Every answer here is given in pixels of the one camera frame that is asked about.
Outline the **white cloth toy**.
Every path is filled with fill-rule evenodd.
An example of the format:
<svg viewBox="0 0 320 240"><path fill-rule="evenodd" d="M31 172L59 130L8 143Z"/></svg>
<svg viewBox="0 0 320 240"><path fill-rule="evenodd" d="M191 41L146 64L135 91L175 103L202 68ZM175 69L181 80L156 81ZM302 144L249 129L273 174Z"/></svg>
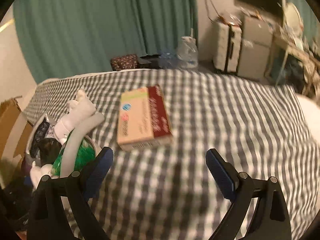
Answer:
<svg viewBox="0 0 320 240"><path fill-rule="evenodd" d="M62 145L76 126L96 112L95 105L83 89L79 89L76 98L69 100L67 105L69 112L63 115L54 126L54 135Z"/></svg>

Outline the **red beige medicine box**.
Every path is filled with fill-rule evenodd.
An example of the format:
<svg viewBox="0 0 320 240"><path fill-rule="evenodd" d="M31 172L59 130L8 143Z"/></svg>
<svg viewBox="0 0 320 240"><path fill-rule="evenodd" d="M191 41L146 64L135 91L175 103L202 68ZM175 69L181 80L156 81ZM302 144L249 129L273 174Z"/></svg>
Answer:
<svg viewBox="0 0 320 240"><path fill-rule="evenodd" d="M117 143L122 150L153 148L172 141L170 120L159 85L121 94Z"/></svg>

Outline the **white black snack sachet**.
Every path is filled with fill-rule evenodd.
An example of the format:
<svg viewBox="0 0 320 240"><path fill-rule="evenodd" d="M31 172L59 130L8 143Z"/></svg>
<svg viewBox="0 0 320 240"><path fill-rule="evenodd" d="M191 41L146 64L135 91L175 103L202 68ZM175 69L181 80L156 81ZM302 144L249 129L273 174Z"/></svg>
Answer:
<svg viewBox="0 0 320 240"><path fill-rule="evenodd" d="M56 139L54 135L55 124L56 121L51 116L43 114L33 126L25 150L25 161L28 165L31 166L33 161L35 161L37 166L42 167L40 162L40 151L37 147L37 143L44 138Z"/></svg>

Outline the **black round object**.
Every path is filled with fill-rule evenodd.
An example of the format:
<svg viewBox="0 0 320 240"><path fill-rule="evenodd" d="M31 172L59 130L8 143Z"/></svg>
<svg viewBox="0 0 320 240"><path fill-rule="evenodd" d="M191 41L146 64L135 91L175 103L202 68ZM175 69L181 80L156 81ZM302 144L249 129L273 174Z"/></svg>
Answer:
<svg viewBox="0 0 320 240"><path fill-rule="evenodd" d="M55 138L44 138L37 143L40 151L41 166L53 164L60 153L62 145Z"/></svg>

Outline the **small white plush toy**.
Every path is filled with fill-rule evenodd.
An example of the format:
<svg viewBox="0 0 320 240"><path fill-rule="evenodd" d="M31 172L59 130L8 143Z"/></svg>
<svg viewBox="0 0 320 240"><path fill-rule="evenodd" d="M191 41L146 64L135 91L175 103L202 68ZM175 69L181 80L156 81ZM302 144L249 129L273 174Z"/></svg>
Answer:
<svg viewBox="0 0 320 240"><path fill-rule="evenodd" d="M59 178L59 176L56 176L53 174L52 168L53 168L52 164L45 164L42 167L39 167L36 165L36 162L33 161L30 169L30 178L35 190L37 189L41 181L41 178L44 175L48 175L50 176L50 178L53 178L53 179Z"/></svg>

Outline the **green packet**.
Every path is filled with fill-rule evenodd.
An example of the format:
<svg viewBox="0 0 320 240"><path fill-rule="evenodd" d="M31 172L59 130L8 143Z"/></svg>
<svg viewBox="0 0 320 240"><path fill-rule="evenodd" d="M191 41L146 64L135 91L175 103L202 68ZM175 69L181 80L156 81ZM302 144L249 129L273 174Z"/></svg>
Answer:
<svg viewBox="0 0 320 240"><path fill-rule="evenodd" d="M63 153L65 150L66 144L64 144L59 152L59 155L57 156L56 160L53 163L51 174L54 176L60 176L61 171L61 161L63 157ZM89 141L88 138L84 138L79 146L78 153L75 159L75 167L74 170L81 171L83 167L89 163L90 161L93 161L95 159L95 149L92 143Z"/></svg>

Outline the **brown cardboard box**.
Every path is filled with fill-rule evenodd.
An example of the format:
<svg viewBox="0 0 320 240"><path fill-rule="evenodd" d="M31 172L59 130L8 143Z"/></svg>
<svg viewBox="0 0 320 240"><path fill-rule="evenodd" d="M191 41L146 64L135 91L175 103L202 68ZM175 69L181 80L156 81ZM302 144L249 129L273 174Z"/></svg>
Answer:
<svg viewBox="0 0 320 240"><path fill-rule="evenodd" d="M33 129L16 99L1 103L1 188L6 188L20 170L29 135Z"/></svg>

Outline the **checkered gray white cloth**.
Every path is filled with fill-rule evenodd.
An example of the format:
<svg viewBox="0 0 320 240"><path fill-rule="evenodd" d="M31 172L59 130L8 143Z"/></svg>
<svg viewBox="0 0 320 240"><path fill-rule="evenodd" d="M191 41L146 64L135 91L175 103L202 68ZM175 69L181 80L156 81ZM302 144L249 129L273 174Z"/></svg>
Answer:
<svg viewBox="0 0 320 240"><path fill-rule="evenodd" d="M121 94L154 85L164 94L173 142L124 152L117 144ZM45 113L58 120L80 88L105 116L91 138L114 152L89 202L111 239L208 239L229 207L206 167L211 148L252 178L279 179L293 239L319 211L319 144L291 87L187 70L109 72L45 81L24 112L32 123Z"/></svg>

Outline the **dark patterned bag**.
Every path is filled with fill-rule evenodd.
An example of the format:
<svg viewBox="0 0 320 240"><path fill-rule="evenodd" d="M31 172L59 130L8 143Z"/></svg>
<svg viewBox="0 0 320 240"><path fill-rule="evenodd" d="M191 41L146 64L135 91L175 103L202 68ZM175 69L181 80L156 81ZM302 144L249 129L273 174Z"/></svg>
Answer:
<svg viewBox="0 0 320 240"><path fill-rule="evenodd" d="M138 57L136 54L114 57L110 60L111 67L114 71L136 69L138 66Z"/></svg>

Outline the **silver small fridge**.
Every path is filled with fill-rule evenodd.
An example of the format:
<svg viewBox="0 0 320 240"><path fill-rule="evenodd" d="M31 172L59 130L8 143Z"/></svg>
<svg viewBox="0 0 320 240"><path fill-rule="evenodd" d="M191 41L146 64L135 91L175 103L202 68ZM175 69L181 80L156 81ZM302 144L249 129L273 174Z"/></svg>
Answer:
<svg viewBox="0 0 320 240"><path fill-rule="evenodd" d="M264 76L272 45L270 25L258 18L244 16L238 76L259 80Z"/></svg>

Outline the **clear water bottle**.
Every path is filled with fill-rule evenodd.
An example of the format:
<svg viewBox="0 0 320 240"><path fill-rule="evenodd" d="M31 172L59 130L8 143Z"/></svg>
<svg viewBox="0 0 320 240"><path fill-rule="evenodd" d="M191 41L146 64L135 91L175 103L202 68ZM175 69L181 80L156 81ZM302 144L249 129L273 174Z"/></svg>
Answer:
<svg viewBox="0 0 320 240"><path fill-rule="evenodd" d="M176 55L179 65L183 69L198 67L198 49L196 40L190 36L182 36L177 47Z"/></svg>

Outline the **white suitcase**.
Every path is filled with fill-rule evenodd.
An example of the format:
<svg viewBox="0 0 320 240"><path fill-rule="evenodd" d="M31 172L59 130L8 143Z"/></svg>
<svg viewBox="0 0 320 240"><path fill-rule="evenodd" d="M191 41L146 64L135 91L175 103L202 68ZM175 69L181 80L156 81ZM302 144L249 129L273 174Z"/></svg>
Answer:
<svg viewBox="0 0 320 240"><path fill-rule="evenodd" d="M222 22L213 24L213 63L224 73L235 73L241 49L242 29Z"/></svg>

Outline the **blue plastic bag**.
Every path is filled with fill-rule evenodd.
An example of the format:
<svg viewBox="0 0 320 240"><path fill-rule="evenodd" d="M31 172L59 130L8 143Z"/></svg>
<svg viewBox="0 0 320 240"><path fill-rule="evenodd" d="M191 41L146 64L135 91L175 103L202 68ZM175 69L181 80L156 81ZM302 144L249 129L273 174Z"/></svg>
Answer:
<svg viewBox="0 0 320 240"><path fill-rule="evenodd" d="M158 64L162 69L177 69L179 61L174 53L163 51L158 58Z"/></svg>

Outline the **green curtain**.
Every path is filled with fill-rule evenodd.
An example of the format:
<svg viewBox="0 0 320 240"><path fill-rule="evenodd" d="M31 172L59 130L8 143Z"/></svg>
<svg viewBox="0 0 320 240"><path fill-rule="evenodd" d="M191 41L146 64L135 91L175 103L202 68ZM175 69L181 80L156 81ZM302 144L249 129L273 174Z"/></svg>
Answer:
<svg viewBox="0 0 320 240"><path fill-rule="evenodd" d="M197 33L196 0L15 0L13 14L37 83L108 72L118 56L173 52Z"/></svg>

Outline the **white oval mirror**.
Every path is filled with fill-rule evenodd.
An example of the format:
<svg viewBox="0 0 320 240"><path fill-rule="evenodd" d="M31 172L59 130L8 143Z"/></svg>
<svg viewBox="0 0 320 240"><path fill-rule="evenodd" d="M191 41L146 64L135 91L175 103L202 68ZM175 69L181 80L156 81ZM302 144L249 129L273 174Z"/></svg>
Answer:
<svg viewBox="0 0 320 240"><path fill-rule="evenodd" d="M293 3L287 3L285 10L285 24L288 27L289 31L298 38L303 36L303 20L302 17L297 9L297 7Z"/></svg>

